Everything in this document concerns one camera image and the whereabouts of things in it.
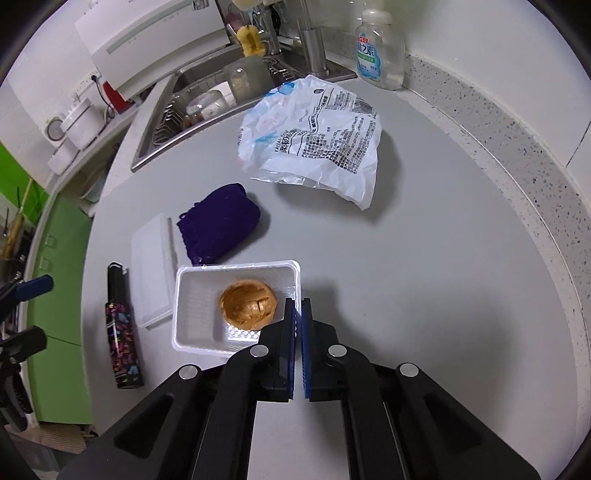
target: white plastic bag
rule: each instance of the white plastic bag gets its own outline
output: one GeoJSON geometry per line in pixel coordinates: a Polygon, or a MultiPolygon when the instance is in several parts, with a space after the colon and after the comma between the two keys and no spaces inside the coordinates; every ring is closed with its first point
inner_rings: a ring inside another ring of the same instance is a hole
{"type": "Polygon", "coordinates": [[[381,133],[371,105],[308,75],[271,90],[246,114],[238,156],[253,179],[332,190],[365,210],[381,133]]]}

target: purple cloth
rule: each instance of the purple cloth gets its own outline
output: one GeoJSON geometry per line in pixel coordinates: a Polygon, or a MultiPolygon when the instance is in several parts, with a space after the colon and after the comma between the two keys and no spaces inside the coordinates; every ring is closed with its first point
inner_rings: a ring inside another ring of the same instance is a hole
{"type": "Polygon", "coordinates": [[[239,183],[211,192],[177,223],[193,265],[215,263],[252,233],[261,217],[239,183]]]}

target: plastic bottle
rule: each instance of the plastic bottle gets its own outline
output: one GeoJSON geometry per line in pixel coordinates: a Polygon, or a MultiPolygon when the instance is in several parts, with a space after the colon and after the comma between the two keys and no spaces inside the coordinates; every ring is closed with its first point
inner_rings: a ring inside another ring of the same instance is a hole
{"type": "Polygon", "coordinates": [[[392,15],[382,8],[363,10],[357,30],[357,71],[367,82],[397,90],[404,81],[405,47],[392,26],[392,15]]]}

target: green cabinet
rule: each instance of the green cabinet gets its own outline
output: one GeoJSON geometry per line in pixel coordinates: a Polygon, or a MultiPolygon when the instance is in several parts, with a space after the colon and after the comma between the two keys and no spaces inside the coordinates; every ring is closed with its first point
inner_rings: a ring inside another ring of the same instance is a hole
{"type": "Polygon", "coordinates": [[[33,278],[53,277],[53,290],[29,301],[27,325],[41,327],[47,349],[27,361],[39,421],[92,423],[82,360],[82,276],[92,220],[58,196],[35,259],[33,278]]]}
{"type": "Polygon", "coordinates": [[[82,275],[92,220],[59,196],[56,199],[35,261],[33,278],[49,273],[53,290],[29,302],[29,325],[46,335],[81,344],[82,275]]]}
{"type": "Polygon", "coordinates": [[[91,424],[82,349],[47,338],[47,348],[27,361],[31,399],[39,421],[91,424]]]}

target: blue handle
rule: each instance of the blue handle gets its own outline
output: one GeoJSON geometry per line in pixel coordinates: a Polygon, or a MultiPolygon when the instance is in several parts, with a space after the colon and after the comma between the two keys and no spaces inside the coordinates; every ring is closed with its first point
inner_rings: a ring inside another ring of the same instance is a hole
{"type": "Polygon", "coordinates": [[[51,275],[43,275],[16,287],[14,298],[18,301],[27,301],[53,290],[53,278],[51,275]]]}

